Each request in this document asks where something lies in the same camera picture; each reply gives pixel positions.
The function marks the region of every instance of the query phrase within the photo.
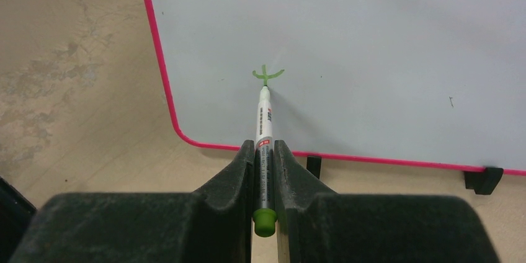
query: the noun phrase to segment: green drawing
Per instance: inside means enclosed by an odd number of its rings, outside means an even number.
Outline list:
[[[252,71],[252,75],[254,75],[254,77],[256,77],[257,79],[263,79],[263,86],[267,86],[267,82],[269,81],[269,79],[276,78],[277,76],[283,74],[283,72],[285,71],[284,69],[282,69],[278,73],[267,75],[267,65],[262,65],[261,70],[263,70],[262,75],[257,74],[256,70]]]

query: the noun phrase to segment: black object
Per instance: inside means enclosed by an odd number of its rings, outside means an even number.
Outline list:
[[[253,164],[246,141],[192,193],[56,196],[11,262],[250,262]],[[339,195],[283,141],[274,164],[280,262],[498,262],[459,198]]]
[[[35,214],[35,207],[0,177],[0,262],[7,262]]]
[[[321,157],[307,156],[307,170],[319,179],[319,174],[321,172]]]
[[[491,195],[501,181],[503,168],[486,167],[483,172],[464,171],[466,189],[474,190],[477,195]]]

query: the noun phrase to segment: beige floor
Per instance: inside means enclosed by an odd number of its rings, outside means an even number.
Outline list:
[[[0,0],[0,175],[36,206],[60,192],[191,191],[234,153],[174,133],[143,0]],[[490,197],[460,172],[325,161],[342,193],[449,194],[484,221],[504,262],[526,262],[526,177]],[[254,262],[275,262],[275,236]]]

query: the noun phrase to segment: tan surface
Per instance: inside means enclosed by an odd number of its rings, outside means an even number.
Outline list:
[[[191,191],[234,153],[172,129],[143,0],[0,0],[0,175],[36,206],[72,191]],[[504,262],[526,261],[526,177],[490,197],[460,172],[325,161],[338,192],[458,195]],[[254,262],[275,262],[275,236]]]

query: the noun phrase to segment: black whiteboard support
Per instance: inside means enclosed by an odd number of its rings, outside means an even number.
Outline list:
[[[321,172],[321,157],[307,156],[307,170],[319,179],[319,173]]]
[[[464,171],[466,189],[474,190],[477,195],[491,195],[503,173],[504,169],[497,167],[486,167],[483,172]]]

